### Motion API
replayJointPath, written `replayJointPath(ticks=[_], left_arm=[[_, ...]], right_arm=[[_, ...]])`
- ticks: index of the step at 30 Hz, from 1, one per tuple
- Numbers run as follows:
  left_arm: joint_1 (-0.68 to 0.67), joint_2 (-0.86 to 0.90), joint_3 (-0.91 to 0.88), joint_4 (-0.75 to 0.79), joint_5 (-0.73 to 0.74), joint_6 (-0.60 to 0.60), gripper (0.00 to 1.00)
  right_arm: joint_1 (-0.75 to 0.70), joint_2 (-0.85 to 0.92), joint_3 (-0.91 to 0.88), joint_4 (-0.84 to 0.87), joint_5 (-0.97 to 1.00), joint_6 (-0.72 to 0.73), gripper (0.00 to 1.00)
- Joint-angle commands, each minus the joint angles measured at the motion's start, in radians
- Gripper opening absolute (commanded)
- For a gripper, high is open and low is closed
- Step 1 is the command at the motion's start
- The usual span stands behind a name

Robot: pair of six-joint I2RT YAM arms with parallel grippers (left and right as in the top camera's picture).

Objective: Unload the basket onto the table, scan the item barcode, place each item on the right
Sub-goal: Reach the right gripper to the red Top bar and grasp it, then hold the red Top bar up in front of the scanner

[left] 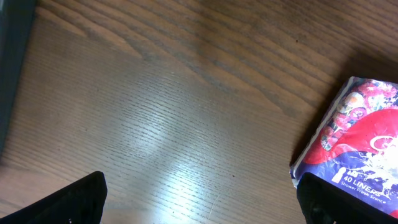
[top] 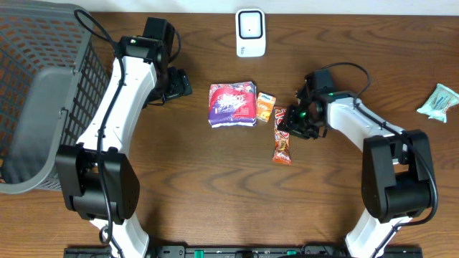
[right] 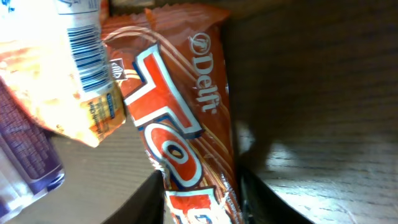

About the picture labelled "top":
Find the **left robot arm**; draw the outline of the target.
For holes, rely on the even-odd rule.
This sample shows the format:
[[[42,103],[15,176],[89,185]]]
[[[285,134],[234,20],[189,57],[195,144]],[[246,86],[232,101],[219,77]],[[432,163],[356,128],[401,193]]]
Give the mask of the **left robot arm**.
[[[122,37],[95,117],[55,165],[65,206],[99,230],[101,247],[70,247],[65,257],[145,257],[150,237],[136,215],[140,182],[128,160],[142,109],[191,94],[185,71],[170,66],[174,33]]]

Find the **orange Top chocolate bar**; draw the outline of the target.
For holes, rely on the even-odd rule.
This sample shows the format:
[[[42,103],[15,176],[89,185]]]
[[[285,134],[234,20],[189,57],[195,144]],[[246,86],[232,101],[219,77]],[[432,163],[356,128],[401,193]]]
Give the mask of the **orange Top chocolate bar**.
[[[286,112],[285,107],[275,106],[274,111],[274,139],[275,150],[273,153],[273,162],[290,165],[292,163],[290,157],[290,135],[287,132],[281,131],[278,126],[283,120]]]

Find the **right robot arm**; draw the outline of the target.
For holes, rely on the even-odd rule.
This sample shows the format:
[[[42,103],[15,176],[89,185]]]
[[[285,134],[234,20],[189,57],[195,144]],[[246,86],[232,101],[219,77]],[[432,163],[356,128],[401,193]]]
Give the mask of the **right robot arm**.
[[[350,92],[297,95],[279,129],[302,139],[327,130],[345,135],[362,152],[361,196],[365,210],[345,238],[351,257],[380,257],[402,228],[431,220],[438,192],[430,144],[421,130],[387,123]]]

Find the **small orange tissue pack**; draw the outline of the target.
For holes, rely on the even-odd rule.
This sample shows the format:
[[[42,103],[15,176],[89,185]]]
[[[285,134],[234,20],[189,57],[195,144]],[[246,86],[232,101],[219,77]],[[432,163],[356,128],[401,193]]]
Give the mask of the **small orange tissue pack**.
[[[256,118],[268,122],[276,102],[276,97],[260,92],[257,96]]]

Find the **teal snack packet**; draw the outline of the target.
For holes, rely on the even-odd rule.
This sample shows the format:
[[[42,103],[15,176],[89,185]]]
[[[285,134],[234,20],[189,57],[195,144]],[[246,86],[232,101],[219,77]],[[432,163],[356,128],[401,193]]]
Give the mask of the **teal snack packet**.
[[[458,104],[458,93],[440,83],[437,83],[435,90],[428,97],[424,105],[417,109],[418,113],[427,115],[429,119],[448,121],[446,112],[449,108]]]

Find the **red purple floral packet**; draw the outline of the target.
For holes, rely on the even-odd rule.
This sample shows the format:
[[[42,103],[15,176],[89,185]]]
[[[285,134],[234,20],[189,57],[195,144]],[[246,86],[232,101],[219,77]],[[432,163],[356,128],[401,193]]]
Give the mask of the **red purple floral packet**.
[[[252,82],[210,85],[208,121],[211,127],[256,126],[256,93]]]

